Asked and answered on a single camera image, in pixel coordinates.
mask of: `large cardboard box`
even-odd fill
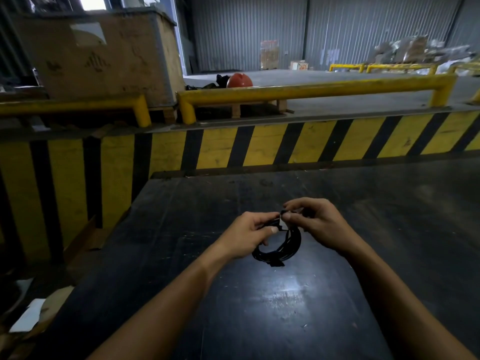
[[[39,14],[15,20],[51,98],[143,93],[149,107],[185,89],[174,26],[154,7]]]

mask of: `warehouse floor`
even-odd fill
[[[254,86],[282,86],[290,84],[312,84],[334,81],[367,80],[378,78],[405,78],[410,74],[401,73],[357,73],[324,72],[317,70],[264,70],[246,72]],[[185,83],[202,87],[216,81],[216,74],[204,74],[185,77]],[[459,77],[450,97],[450,105],[465,108],[463,102],[469,101],[480,88],[480,78]],[[301,100],[289,100],[288,108],[294,110],[294,116],[323,116],[338,114],[356,114],[384,111],[405,111],[425,109],[428,106],[431,91],[402,93],[380,93],[361,96],[320,97]]]
[[[84,359],[243,211],[326,197],[422,303],[480,355],[480,158],[151,179],[35,358]],[[277,235],[271,246],[283,241]],[[302,234],[285,267],[227,265],[173,359],[391,359],[344,258]]]

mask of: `yellow guardrail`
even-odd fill
[[[144,95],[124,95],[85,100],[30,100],[0,103],[0,116],[40,115],[56,112],[116,110],[131,108],[138,126],[146,128],[152,125]]]
[[[296,98],[385,94],[433,90],[431,107],[445,106],[457,80],[453,74],[335,81],[273,87],[238,87],[177,92],[183,122],[196,122],[194,106],[251,103],[253,101],[289,100]]]
[[[437,72],[438,66],[436,64],[370,64],[367,67],[367,73],[371,73],[372,70],[423,70],[429,68],[428,74],[432,75]]]
[[[457,70],[480,72],[480,62],[467,62],[467,63],[452,64],[448,68],[447,73],[455,73]]]
[[[333,72],[334,68],[346,68],[350,70],[358,70],[359,73],[363,73],[365,69],[365,63],[362,64],[330,64],[329,72]]]

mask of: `concrete floor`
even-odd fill
[[[333,81],[367,80],[377,78],[405,78],[408,74],[399,73],[357,73],[324,72],[317,70],[264,70],[247,72],[254,86],[282,86],[291,84],[312,84]],[[216,81],[216,74],[203,74],[184,78],[185,83],[203,87]],[[480,78],[459,77],[450,96],[450,106],[465,108],[468,101],[480,88]],[[294,116],[323,116],[338,114],[363,114],[369,112],[404,111],[424,109],[432,92],[380,93],[361,96],[320,97],[289,100],[288,108],[294,110]]]

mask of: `pile of packages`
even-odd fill
[[[445,73],[445,69],[453,63],[471,61],[476,53],[469,49],[470,45],[445,48],[444,41],[428,40],[425,35],[407,36],[397,41],[384,41],[377,45],[370,52],[366,63],[435,63],[439,65],[437,73]]]

